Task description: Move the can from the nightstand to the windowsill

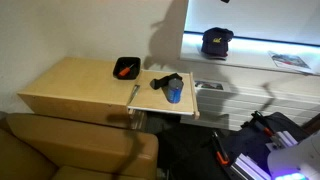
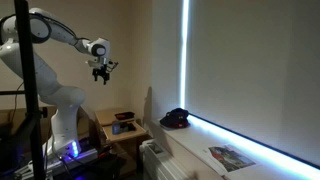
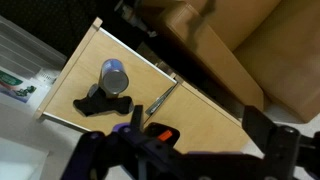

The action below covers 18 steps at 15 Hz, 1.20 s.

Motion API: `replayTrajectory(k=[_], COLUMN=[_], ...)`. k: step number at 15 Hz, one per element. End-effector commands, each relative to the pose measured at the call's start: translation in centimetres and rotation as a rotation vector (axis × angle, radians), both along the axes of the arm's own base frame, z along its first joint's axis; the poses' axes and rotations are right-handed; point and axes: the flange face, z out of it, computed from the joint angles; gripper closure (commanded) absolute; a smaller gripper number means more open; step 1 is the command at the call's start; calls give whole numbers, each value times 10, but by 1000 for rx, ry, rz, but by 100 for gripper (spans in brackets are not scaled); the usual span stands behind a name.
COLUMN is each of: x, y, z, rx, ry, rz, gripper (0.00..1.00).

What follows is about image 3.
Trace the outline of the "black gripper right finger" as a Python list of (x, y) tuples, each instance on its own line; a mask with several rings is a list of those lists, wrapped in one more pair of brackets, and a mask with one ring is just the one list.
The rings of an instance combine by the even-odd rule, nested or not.
[(277, 126), (255, 106), (244, 108), (242, 128), (263, 153), (273, 151), (273, 135)]

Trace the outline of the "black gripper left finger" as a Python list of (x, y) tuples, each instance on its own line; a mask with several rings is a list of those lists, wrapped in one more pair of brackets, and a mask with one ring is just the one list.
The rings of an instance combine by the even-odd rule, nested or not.
[(143, 106), (136, 105), (131, 116), (130, 125), (138, 130), (143, 129)]

